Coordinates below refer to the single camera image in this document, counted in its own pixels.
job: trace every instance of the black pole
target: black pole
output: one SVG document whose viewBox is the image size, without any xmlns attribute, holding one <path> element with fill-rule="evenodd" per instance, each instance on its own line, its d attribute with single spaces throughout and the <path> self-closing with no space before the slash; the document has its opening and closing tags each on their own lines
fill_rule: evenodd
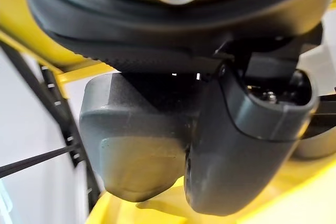
<svg viewBox="0 0 336 224">
<path fill-rule="evenodd" d="M 16 173 L 20 170 L 29 168 L 33 165 L 37 165 L 41 162 L 44 162 L 46 160 L 49 160 L 51 158 L 57 157 L 59 155 L 62 155 L 64 153 L 73 151 L 75 149 L 77 149 L 78 146 L 77 145 L 71 145 L 71 146 L 67 146 L 64 148 L 60 148 L 57 149 L 55 151 L 51 151 L 51 152 L 47 152 L 47 153 L 43 153 L 41 155 L 37 155 L 35 157 L 30 157 L 9 165 L 4 165 L 0 167 L 0 178 L 6 177 L 10 174 Z"/>
</svg>

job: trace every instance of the yellow surface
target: yellow surface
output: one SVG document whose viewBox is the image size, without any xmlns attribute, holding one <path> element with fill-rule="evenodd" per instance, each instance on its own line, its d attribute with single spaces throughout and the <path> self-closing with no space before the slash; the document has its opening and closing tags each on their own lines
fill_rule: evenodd
<svg viewBox="0 0 336 224">
<path fill-rule="evenodd" d="M 65 84 L 71 81 L 77 81 L 88 76 L 95 76 L 97 74 L 113 71 L 114 68 L 101 62 L 99 64 L 79 68 L 70 72 L 62 73 L 58 75 L 59 83 Z"/>
<path fill-rule="evenodd" d="M 26 48 L 28 53 L 33 52 L 33 55 L 58 68 L 73 68 L 76 64 L 91 61 L 65 49 L 46 36 L 33 20 L 26 0 L 0 0 L 0 30 L 22 44 L 20 49 Z"/>
<path fill-rule="evenodd" d="M 335 224 L 336 155 L 316 161 L 289 161 L 246 208 L 227 216 L 195 213 L 184 196 L 183 178 L 160 195 L 132 203 L 104 193 L 87 224 Z"/>
</svg>

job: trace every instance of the screw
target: screw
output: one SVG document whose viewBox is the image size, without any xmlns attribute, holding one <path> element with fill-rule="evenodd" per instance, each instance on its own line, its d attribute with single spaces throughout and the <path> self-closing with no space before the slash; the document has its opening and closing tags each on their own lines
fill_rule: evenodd
<svg viewBox="0 0 336 224">
<path fill-rule="evenodd" d="M 263 96 L 265 100 L 268 101 L 269 103 L 272 103 L 272 104 L 277 103 L 277 96 L 273 92 L 271 91 L 265 92 L 263 93 Z"/>
<path fill-rule="evenodd" d="M 219 76 L 223 76 L 225 74 L 225 66 L 222 66 L 222 68 L 219 71 Z"/>
</svg>

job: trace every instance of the black plastic housing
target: black plastic housing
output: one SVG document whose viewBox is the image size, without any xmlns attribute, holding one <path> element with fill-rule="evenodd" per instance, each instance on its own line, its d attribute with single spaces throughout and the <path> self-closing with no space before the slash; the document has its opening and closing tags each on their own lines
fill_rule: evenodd
<svg viewBox="0 0 336 224">
<path fill-rule="evenodd" d="M 320 22 L 330 0 L 215 0 L 180 7 L 137 0 L 28 0 L 56 42 L 123 72 L 213 73 L 224 42 L 292 37 Z"/>
<path fill-rule="evenodd" d="M 207 85 L 187 156 L 186 198 L 203 214 L 230 215 L 250 203 L 295 149 L 318 105 L 304 74 L 308 90 L 297 87 L 298 104 L 262 101 L 239 79 L 227 68 Z"/>
<path fill-rule="evenodd" d="M 88 82 L 80 134 L 108 192 L 140 202 L 184 174 L 202 89 L 194 75 L 114 73 Z"/>
</svg>

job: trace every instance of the textured rubber surface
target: textured rubber surface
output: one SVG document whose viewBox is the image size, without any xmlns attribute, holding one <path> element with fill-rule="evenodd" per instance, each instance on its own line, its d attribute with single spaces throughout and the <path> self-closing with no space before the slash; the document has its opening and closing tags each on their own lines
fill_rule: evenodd
<svg viewBox="0 0 336 224">
<path fill-rule="evenodd" d="M 221 64 L 214 53 L 226 41 L 304 34 L 330 0 L 218 0 L 176 8 L 135 0 L 28 3 L 56 42 L 123 72 L 213 73 Z"/>
</svg>

